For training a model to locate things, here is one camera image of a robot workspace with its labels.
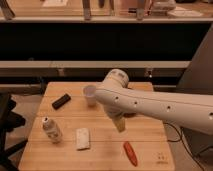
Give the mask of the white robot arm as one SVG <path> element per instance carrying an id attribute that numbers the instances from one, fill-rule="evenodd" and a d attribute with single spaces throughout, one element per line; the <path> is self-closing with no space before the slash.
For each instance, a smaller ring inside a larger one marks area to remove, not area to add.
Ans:
<path id="1" fill-rule="evenodd" d="M 213 95 L 166 93 L 128 89 L 129 77 L 112 69 L 95 91 L 96 100 L 117 128 L 125 113 L 140 113 L 213 135 Z"/>

